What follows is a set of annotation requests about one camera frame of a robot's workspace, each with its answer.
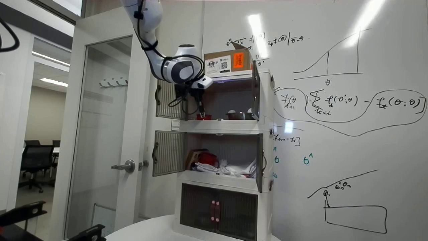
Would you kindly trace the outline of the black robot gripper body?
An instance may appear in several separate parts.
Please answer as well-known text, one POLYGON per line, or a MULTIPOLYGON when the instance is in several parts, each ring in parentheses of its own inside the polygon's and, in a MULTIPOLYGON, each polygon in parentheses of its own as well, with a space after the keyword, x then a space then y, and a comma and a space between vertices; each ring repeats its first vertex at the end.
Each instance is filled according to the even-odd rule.
POLYGON ((172 100, 173 104, 180 103, 185 99, 187 95, 191 95, 196 104, 203 103, 203 89, 199 88, 191 88, 189 85, 175 85, 175 99, 172 100))

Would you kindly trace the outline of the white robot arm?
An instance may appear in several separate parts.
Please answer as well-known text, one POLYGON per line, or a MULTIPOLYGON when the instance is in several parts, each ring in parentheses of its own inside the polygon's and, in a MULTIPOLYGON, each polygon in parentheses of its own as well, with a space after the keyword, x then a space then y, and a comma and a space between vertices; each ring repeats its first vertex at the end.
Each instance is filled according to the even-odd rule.
POLYGON ((212 79, 205 75, 204 61, 195 45, 180 44, 173 56, 163 55, 157 51, 156 37, 156 28, 161 21, 160 0, 121 0, 121 4, 148 59, 151 73, 175 84, 176 100, 189 93, 197 104, 197 115, 204 116, 201 95, 212 84, 212 79))

